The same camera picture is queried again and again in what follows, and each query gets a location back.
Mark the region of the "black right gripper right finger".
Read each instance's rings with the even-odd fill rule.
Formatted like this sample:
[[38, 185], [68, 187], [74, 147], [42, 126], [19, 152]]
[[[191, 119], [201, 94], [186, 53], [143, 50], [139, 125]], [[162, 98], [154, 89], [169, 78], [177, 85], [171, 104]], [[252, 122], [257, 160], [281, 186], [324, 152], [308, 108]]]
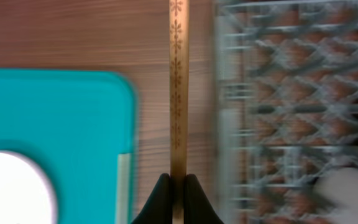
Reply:
[[184, 224], [223, 224], [194, 174], [185, 178], [183, 202]]

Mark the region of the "large pink plate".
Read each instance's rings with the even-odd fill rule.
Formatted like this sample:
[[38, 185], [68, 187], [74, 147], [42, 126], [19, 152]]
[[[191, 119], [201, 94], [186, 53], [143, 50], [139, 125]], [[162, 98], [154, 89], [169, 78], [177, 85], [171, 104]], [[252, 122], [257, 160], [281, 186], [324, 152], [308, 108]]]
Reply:
[[57, 197], [47, 174], [22, 154], [0, 151], [0, 224], [57, 223]]

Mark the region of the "wooden chopstick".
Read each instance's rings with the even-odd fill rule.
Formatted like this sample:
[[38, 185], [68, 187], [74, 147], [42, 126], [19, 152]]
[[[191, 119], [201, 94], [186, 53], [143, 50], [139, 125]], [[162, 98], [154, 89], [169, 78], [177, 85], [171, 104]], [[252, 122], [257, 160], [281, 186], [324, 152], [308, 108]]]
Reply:
[[190, 1], [169, 1], [170, 177], [173, 181], [172, 223], [185, 222], [184, 179], [188, 144]]
[[119, 154], [117, 157], [116, 182], [116, 224], [128, 224], [131, 196], [131, 154]]

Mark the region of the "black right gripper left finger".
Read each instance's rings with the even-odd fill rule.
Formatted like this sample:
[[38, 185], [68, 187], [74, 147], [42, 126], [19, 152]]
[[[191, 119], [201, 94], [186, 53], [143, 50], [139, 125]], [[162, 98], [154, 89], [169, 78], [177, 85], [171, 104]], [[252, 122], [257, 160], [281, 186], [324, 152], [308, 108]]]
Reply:
[[132, 224], [172, 224], [173, 192], [170, 175], [163, 173]]

